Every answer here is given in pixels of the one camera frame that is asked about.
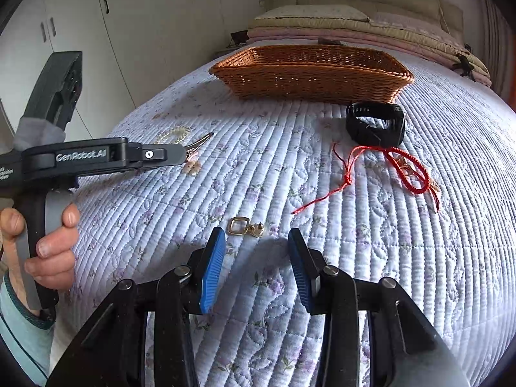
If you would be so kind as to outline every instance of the finger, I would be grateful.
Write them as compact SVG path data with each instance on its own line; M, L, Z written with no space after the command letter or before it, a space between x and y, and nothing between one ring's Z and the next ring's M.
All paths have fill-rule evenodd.
M51 276L73 269L75 256L71 250L47 259L31 257L25 261L25 271L32 276Z
M38 284L50 289L70 289L73 285L74 274L73 269L70 269L57 275L36 276L34 279Z
M15 209L5 208L0 215L0 226L4 240L12 242L25 228L25 220Z
M70 250L78 240L77 228L60 227L40 239L35 250L40 258L45 259Z
M77 205L70 204L63 211L63 224L66 227L77 227L80 217L81 217L81 214L79 213L79 210L77 209Z

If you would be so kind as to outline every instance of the basket rim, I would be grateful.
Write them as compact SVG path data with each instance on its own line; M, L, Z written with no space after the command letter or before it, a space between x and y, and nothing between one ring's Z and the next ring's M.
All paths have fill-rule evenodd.
M339 64L333 64L333 63L320 63L320 62L310 62L310 61L308 61L308 62L263 62L260 64L249 64L249 65L221 65L222 63L230 62L231 60L233 60L233 58L236 58L237 55L240 55L241 53L244 53L244 52L247 52L250 50L254 50L257 48L266 48L269 46L282 47L285 49L292 48L292 47L295 47L295 48L310 47L313 49L321 48L321 47L329 47L329 48L334 49L336 47L335 45L262 45L262 46L253 46L250 48L242 49L241 51L238 51L237 53L230 55L228 58L225 58L225 59L217 62L210 68L210 72L220 71L221 69L236 69L236 68L252 69L252 68L269 67L269 66L276 66L276 67L285 67L285 66L300 67L300 66L303 66L303 67L325 67L325 68L338 68L338 69L356 69L356 70L361 70L364 72L383 73L383 74L388 74L388 75L400 77L400 78L414 79L414 75L409 71L409 69L407 69L402 63L400 63L391 54L388 54L388 53L378 50L378 49L360 48L360 47L355 47L355 46L342 46L339 48L364 49L367 51L374 51L376 53L381 53L382 56L386 55L387 58L390 58L390 61L394 62L398 67L400 67L400 69L404 70L404 72L399 73L399 72L394 72L394 71L387 71L382 68L369 68L369 67L363 67L363 66L359 66L359 65L339 65Z

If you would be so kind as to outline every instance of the black smartwatch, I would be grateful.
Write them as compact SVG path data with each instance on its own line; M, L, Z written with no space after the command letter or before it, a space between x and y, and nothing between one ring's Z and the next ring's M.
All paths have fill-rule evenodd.
M387 121L387 129L365 123L361 116ZM405 115L401 106L392 103L357 102L346 109L346 130L360 145L398 147L405 136Z

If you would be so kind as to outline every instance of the gripper handle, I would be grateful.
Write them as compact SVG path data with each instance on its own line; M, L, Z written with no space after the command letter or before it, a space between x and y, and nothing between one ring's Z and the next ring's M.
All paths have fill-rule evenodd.
M22 281L27 293L27 304L31 310L45 310L59 301L55 289L45 288L25 272L25 261L36 257L36 244L45 235L63 225L63 211L72 202L69 190L29 190L14 199L16 208L25 218L23 233L16 240L16 252L20 263Z

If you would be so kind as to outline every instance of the pink blanket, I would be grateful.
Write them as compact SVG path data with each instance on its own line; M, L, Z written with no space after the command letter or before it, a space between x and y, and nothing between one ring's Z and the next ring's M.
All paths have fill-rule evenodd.
M345 29L309 29L309 28L254 28L248 31L248 43L257 41L269 41L278 39L315 39L325 37L327 39L335 39L357 43L379 46L386 49L394 49L406 54L419 56L428 61L433 61L444 67L451 68L457 60L448 58L450 55L442 54L440 51L429 47L402 41L393 37L373 35L371 33L357 32ZM479 83L491 86L491 80L483 74L473 71L473 77Z

